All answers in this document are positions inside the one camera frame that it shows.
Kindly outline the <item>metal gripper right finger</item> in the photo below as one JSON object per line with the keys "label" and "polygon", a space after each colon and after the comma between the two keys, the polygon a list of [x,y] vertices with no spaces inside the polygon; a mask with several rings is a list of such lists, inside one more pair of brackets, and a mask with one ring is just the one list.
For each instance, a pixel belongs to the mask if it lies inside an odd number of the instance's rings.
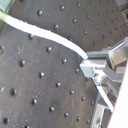
{"label": "metal gripper right finger", "polygon": [[128,58],[128,37],[101,51],[88,52],[87,55],[90,59],[106,59],[109,67],[114,68]]}

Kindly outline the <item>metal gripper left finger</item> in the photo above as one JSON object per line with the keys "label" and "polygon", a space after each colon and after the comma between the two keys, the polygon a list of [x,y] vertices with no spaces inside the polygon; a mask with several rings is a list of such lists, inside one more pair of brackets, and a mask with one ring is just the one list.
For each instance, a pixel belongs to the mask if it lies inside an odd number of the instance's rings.
{"label": "metal gripper left finger", "polygon": [[114,95],[117,95],[115,83],[121,83],[123,80],[123,75],[120,73],[115,73],[105,64],[95,64],[83,61],[80,64],[80,68],[86,78],[93,79],[93,82],[101,97],[107,104],[110,111],[113,111],[114,106],[109,100],[106,90],[109,90]]}

